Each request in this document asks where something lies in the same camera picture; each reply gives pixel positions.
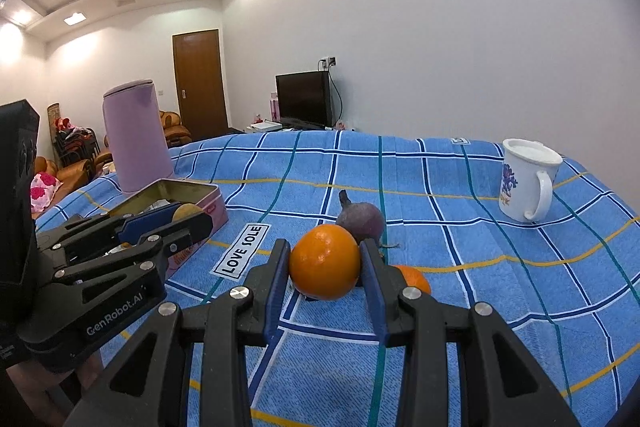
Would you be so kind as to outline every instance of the blue checkered blanket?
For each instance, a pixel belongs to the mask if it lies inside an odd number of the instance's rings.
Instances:
[[[166,288],[189,307],[236,285],[209,271],[245,223],[270,223],[251,264],[279,237],[292,245],[333,222],[338,191],[386,217],[390,264],[418,267],[444,303],[488,301],[524,341],[584,427],[602,427],[640,375],[640,222],[611,190],[565,159],[541,223],[498,209],[502,149],[449,139],[406,140],[355,132],[242,134],[171,149],[178,177],[220,185],[229,222]],[[100,177],[37,220],[91,216],[124,200],[117,176]],[[108,361],[139,323],[104,346]],[[194,355],[189,425],[198,424],[201,350]],[[335,302],[288,290],[266,348],[246,353],[255,426],[394,425],[403,349],[380,349],[362,288]],[[460,424],[449,350],[450,424]]]

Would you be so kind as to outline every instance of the television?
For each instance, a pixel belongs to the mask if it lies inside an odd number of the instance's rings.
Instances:
[[[276,76],[280,123],[307,128],[334,126],[327,71]]]

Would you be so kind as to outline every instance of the purple thermos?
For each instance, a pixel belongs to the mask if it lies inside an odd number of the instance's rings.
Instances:
[[[151,80],[136,80],[114,87],[102,101],[120,188],[125,194],[174,174]]]

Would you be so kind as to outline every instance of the doorframe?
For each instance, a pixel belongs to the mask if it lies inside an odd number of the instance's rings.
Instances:
[[[172,61],[174,63],[174,84],[175,84],[175,94],[178,97],[178,110],[180,112],[180,119],[182,119],[182,93],[181,93],[182,90],[178,86],[178,72],[175,68],[174,37],[181,37],[183,35],[194,35],[196,33],[212,32],[212,31],[218,33],[218,61],[220,62],[220,77],[222,78],[222,95],[225,101],[226,125],[229,127],[229,129],[231,129],[232,128],[231,111],[230,111],[228,90],[226,85],[225,58],[224,58],[223,37],[222,37],[221,28],[209,28],[207,30],[196,30],[193,32],[176,33],[171,35]]]

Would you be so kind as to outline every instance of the electrical cable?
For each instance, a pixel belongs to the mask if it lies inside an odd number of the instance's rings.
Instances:
[[[342,118],[342,97],[340,96],[340,91],[338,91],[338,87],[335,85],[334,78],[331,76],[331,67],[327,69],[329,73],[329,78],[331,79],[331,83],[334,84],[335,92],[338,94],[338,99],[340,100],[340,115],[336,119],[336,123]]]

